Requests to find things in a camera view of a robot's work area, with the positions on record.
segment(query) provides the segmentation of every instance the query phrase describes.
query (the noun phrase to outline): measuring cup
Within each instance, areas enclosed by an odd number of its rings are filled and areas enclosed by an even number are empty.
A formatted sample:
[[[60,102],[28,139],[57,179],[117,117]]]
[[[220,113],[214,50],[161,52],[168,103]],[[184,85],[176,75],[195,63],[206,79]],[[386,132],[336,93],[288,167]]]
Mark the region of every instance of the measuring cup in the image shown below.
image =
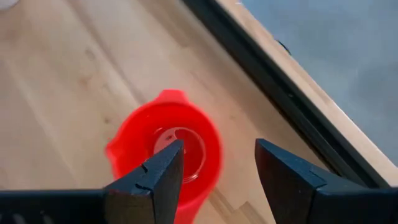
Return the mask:
[[[183,91],[163,90],[123,122],[106,146],[118,179],[176,139],[184,141],[183,184],[175,224],[191,224],[221,171],[221,142],[207,116]]]

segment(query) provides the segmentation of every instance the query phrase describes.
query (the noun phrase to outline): black frame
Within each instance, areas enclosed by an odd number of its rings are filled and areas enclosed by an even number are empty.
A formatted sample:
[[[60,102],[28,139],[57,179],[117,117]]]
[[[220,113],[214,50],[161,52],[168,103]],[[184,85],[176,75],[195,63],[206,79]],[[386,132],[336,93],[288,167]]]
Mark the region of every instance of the black frame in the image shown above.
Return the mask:
[[[102,189],[0,191],[0,223],[172,224],[183,177],[176,140]]]
[[[182,1],[335,172],[367,187],[388,186],[217,1]]]

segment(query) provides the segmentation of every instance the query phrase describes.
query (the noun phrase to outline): light wood surface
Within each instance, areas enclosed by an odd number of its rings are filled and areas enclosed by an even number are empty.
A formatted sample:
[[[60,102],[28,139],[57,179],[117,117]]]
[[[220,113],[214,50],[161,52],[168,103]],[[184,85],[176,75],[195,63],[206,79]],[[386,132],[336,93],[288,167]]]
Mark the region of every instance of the light wood surface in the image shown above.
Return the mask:
[[[0,12],[0,185],[102,187],[104,147],[165,88],[218,127],[224,169],[196,223],[274,223],[254,162],[265,138],[324,167],[178,0],[20,0]]]
[[[398,167],[360,130],[238,0],[216,0],[325,115],[378,175],[398,186]]]

